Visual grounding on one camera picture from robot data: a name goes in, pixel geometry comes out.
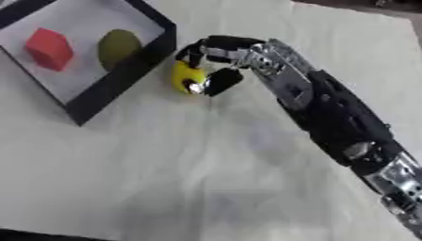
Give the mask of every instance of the red foam block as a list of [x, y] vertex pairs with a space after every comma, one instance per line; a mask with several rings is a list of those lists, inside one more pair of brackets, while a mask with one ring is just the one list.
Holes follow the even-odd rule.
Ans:
[[71, 45], [63, 35], [39, 28], [26, 42], [26, 50], [42, 67], [61, 72], [73, 57]]

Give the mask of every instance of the white table surface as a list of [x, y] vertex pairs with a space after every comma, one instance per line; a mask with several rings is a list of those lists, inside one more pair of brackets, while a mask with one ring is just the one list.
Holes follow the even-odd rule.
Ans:
[[[422, 158], [422, 61], [409, 21], [282, 0], [150, 0], [180, 46], [279, 38], [341, 79]], [[0, 226], [114, 240], [414, 240], [250, 74], [211, 102], [171, 60], [85, 127], [0, 57]]]

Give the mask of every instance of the box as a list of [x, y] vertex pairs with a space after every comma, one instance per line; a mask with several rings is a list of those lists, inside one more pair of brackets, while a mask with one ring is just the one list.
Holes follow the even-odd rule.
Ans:
[[[36, 64], [24, 49], [40, 27], [66, 36], [73, 60], [63, 72]], [[98, 41], [119, 28], [144, 47], [106, 72]], [[176, 50], [176, 25], [142, 0], [20, 0], [0, 10], [0, 51], [83, 125]]]

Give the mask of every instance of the black plastic part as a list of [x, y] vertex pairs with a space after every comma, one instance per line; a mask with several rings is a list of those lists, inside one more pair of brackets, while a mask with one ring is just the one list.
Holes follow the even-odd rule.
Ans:
[[[56, 1], [65, 0], [20, 0], [0, 10], [0, 29], [23, 19], [28, 14], [41, 10], [43, 7]], [[139, 10], [147, 17], [164, 28], [164, 32], [155, 40], [147, 44], [142, 50], [128, 57], [119, 64], [112, 72], [95, 82], [91, 87], [82, 92], [68, 103], [61, 103], [53, 93], [50, 96], [65, 109], [69, 116], [79, 125], [83, 125], [108, 104], [133, 86], [141, 77], [155, 68], [167, 56], [176, 50], [176, 24], [152, 8], [142, 0], [120, 0], [126, 1], [133, 8]], [[2, 48], [14, 62], [18, 62], [6, 49]], [[24, 72], [42, 86], [32, 74], [21, 64], [18, 64]]]
[[205, 89], [204, 94], [214, 97], [240, 83], [243, 80], [243, 75], [239, 70], [224, 68], [211, 73], [208, 78], [209, 86]]
[[[403, 152], [392, 133], [368, 107], [324, 71], [310, 72], [313, 100], [295, 111], [279, 102], [301, 129], [338, 164], [351, 167], [360, 177], [374, 173]], [[360, 142], [374, 143], [370, 152], [350, 160], [344, 150]]]
[[[237, 51], [239, 49], [250, 49], [254, 44], [265, 43], [263, 40], [240, 38], [233, 36], [214, 35], [204, 40], [206, 48], [217, 48], [225, 51]], [[222, 56], [207, 56], [209, 61], [218, 63], [231, 63], [232, 59]]]
[[184, 60], [188, 57], [187, 64], [190, 68], [196, 69], [201, 64], [204, 54], [201, 52], [203, 40], [199, 40], [193, 44], [189, 44], [176, 55], [176, 60]]
[[386, 198], [393, 200], [401, 210], [407, 213], [411, 213], [416, 208], [415, 202], [401, 191], [389, 194]]
[[219, 48], [227, 51], [232, 51], [237, 49], [249, 49], [257, 43], [265, 42], [263, 40], [251, 38], [213, 35], [208, 37], [204, 44], [207, 48]]

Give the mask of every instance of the green ball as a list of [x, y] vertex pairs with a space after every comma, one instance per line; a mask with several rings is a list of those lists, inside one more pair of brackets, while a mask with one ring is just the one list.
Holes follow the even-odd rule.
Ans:
[[122, 60], [142, 48], [137, 36], [127, 30], [114, 29], [98, 43], [98, 58], [103, 67], [111, 72]]

